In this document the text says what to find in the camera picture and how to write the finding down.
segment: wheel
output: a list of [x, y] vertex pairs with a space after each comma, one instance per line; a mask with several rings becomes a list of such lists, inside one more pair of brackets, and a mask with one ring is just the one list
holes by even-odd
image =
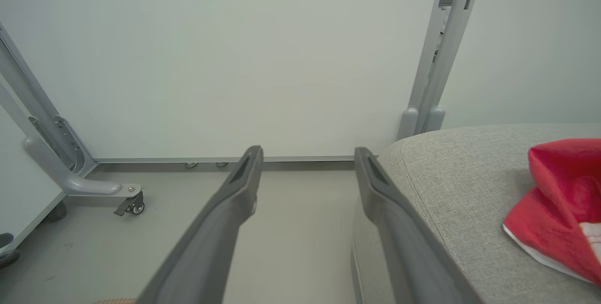
[[21, 252], [18, 250], [7, 250], [0, 253], [0, 270], [17, 263], [21, 258]]
[[142, 211], [144, 211], [144, 203], [142, 203], [142, 205], [140, 205], [140, 206], [134, 206], [131, 209], [131, 212], [133, 212], [133, 214], [135, 214], [135, 215], [141, 214]]
[[61, 201], [54, 207], [54, 209], [51, 210], [51, 212], [41, 222], [51, 223], [52, 221], [63, 219], [65, 216], [67, 216], [67, 206], [63, 201]]

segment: gray fabric ottoman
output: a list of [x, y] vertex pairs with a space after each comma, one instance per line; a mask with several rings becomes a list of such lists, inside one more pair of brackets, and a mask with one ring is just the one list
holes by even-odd
[[[534, 186], [528, 149], [575, 137], [601, 137], [601, 124], [434, 131], [394, 143], [378, 161], [485, 303], [601, 303], [599, 287], [537, 263], [501, 226]], [[358, 302], [394, 303], [378, 230], [363, 213], [361, 201], [352, 253]]]

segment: gray floor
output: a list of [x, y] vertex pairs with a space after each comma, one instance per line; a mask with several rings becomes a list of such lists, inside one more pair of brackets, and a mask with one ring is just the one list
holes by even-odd
[[[354, 303], [348, 261], [354, 171], [331, 163], [266, 168], [257, 212], [240, 229], [223, 302]], [[20, 246], [22, 260], [0, 272], [0, 302], [136, 297], [225, 176], [214, 165], [182, 164], [94, 172], [92, 179], [141, 183], [144, 212], [119, 218], [106, 199], [68, 200], [67, 217], [37, 227]]]

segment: red cloth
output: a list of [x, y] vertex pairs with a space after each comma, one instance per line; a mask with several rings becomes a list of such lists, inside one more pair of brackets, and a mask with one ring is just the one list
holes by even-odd
[[545, 143], [528, 152], [536, 187], [509, 212], [520, 242], [601, 287], [601, 264], [579, 223], [601, 223], [601, 139]]

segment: whiteboard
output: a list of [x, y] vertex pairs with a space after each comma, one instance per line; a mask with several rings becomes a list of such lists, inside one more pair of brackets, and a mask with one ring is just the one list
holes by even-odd
[[599, 0], [476, 0], [443, 128], [601, 122]]
[[434, 0], [0, 0], [92, 157], [378, 153]]
[[22, 241], [19, 236], [62, 189], [25, 152], [25, 134], [1, 106], [0, 124], [0, 234], [10, 233]]

